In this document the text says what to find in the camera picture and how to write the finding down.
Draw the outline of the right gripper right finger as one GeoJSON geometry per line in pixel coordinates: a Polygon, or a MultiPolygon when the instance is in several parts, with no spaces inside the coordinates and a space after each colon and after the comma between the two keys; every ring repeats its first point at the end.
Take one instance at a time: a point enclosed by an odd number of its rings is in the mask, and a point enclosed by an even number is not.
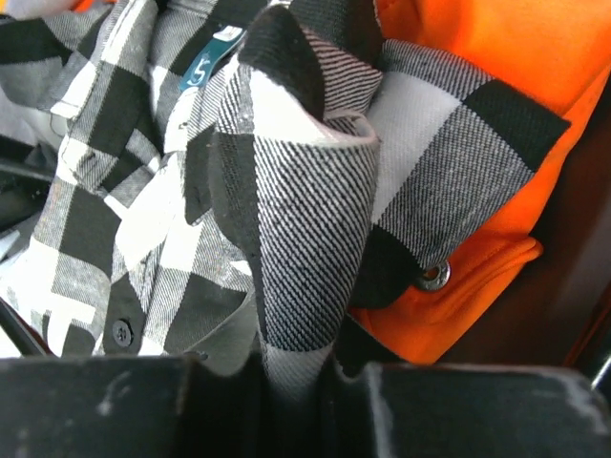
{"type": "Polygon", "coordinates": [[[334,367],[322,457],[607,457],[609,409],[578,373],[542,366],[334,367]]]}

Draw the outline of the black white plaid shirt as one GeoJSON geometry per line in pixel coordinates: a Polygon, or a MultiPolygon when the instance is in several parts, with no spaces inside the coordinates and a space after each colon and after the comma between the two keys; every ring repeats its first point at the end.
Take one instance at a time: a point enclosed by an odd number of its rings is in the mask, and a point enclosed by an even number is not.
{"type": "Polygon", "coordinates": [[[119,1],[1,23],[1,87],[60,130],[1,288],[58,356],[198,351],[258,307],[267,374],[313,386],[534,176],[568,122],[370,1],[119,1]]]}

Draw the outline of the black and white suitcase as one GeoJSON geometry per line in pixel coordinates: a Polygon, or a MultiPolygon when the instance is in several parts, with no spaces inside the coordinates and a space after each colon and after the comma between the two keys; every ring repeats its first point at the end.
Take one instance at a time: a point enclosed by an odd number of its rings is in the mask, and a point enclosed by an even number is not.
{"type": "Polygon", "coordinates": [[[126,202],[62,165],[1,296],[54,355],[220,358],[262,341],[301,382],[335,355],[493,357],[502,319],[593,304],[610,276],[601,207],[501,222],[554,165],[564,118],[498,80],[462,92],[394,73],[364,110],[264,83],[184,94],[177,143],[126,202]]]}

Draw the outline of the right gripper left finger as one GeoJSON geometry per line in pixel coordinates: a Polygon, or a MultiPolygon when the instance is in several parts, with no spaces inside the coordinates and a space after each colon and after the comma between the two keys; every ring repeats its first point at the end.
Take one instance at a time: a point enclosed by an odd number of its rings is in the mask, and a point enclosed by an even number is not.
{"type": "Polygon", "coordinates": [[[1,363],[4,457],[263,457],[253,356],[1,363]]]}

